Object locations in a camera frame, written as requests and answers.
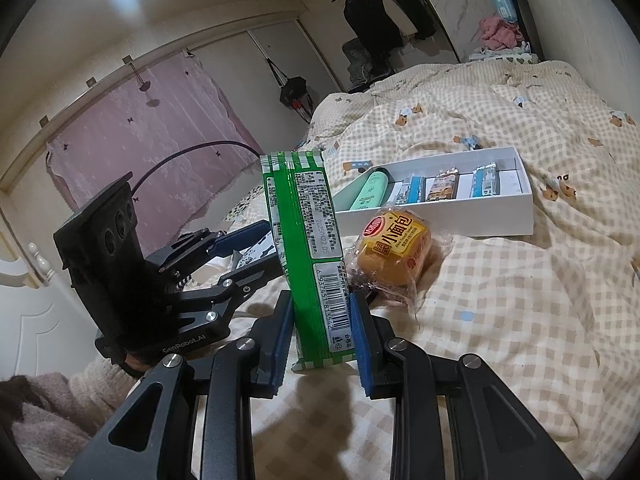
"pink towel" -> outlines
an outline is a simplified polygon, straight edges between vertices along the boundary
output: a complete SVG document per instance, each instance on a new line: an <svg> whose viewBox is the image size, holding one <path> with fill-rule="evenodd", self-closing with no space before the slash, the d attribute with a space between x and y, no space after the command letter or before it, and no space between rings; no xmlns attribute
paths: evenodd
<svg viewBox="0 0 640 480"><path fill-rule="evenodd" d="M481 39L491 50L514 48L524 40L517 23L505 22L500 16L480 20Z"/></svg>

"silver bolt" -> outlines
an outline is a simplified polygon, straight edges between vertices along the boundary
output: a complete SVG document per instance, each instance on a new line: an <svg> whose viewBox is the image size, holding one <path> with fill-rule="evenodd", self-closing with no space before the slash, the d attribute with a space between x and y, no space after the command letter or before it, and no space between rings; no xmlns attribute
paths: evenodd
<svg viewBox="0 0 640 480"><path fill-rule="evenodd" d="M467 354L462 358L462 364L467 368L479 368L482 360L474 354Z"/></svg>
<svg viewBox="0 0 640 480"><path fill-rule="evenodd" d="M389 340L387 343L390 349L401 352L406 349L406 339L402 339L401 337L395 337Z"/></svg>
<svg viewBox="0 0 640 480"><path fill-rule="evenodd" d="M182 362L182 356L178 354L167 354L162 358L162 364L167 368L175 368Z"/></svg>
<svg viewBox="0 0 640 480"><path fill-rule="evenodd" d="M236 341L236 348L238 350L251 350L255 346L255 341L250 337L241 337Z"/></svg>

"white box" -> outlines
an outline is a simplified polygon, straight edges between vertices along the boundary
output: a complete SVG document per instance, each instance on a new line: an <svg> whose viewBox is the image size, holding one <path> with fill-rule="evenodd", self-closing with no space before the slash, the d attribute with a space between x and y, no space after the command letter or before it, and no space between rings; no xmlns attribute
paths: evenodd
<svg viewBox="0 0 640 480"><path fill-rule="evenodd" d="M497 165L500 195L469 198L473 170L491 162ZM378 208L358 211L349 211L349 208L376 168L385 168L392 177L390 182L398 182L414 174L426 176L429 178L427 190L437 174L458 168L460 177L455 199L406 205L429 224L446 232L475 237L533 234L533 198L529 179L517 150L508 147L445 153L369 168L334 195L335 215L342 236L361 234L375 215Z"/></svg>

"white bed frame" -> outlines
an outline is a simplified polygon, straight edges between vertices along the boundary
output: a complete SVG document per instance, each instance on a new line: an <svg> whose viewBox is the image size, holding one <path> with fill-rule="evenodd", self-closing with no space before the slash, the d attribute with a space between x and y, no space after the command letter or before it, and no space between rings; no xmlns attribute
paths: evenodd
<svg viewBox="0 0 640 480"><path fill-rule="evenodd" d="M79 372L98 355L96 326L78 295L29 244L45 277L38 288L24 284L28 264L0 259L0 380L12 375Z"/></svg>

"bedspread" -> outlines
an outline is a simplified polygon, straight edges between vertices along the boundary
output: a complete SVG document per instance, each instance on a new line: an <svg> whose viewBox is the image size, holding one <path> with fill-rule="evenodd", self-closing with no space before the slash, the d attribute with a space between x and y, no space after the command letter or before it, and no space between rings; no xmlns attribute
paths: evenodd
<svg viewBox="0 0 640 480"><path fill-rule="evenodd" d="M395 124L417 104L422 113ZM381 300L373 311L431 354L482 356L585 478L606 478L640 430L633 118L609 108L564 62L421 65L364 94L327 97L304 149L325 148L335 193L358 176L345 162L464 150L453 138L471 135L486 148L520 152L534 190L534 234L454 236L418 284L417 322L397 303ZM568 175L562 182L574 198L545 198L558 175ZM234 228L261 218L264 194ZM232 322L234 336L270 312L284 286L281 278L259 291ZM364 396L355 364L287 371L276 399L252 402L252 420L260 480L389 476L392 403ZM450 466L450 444L446 454Z"/></svg>

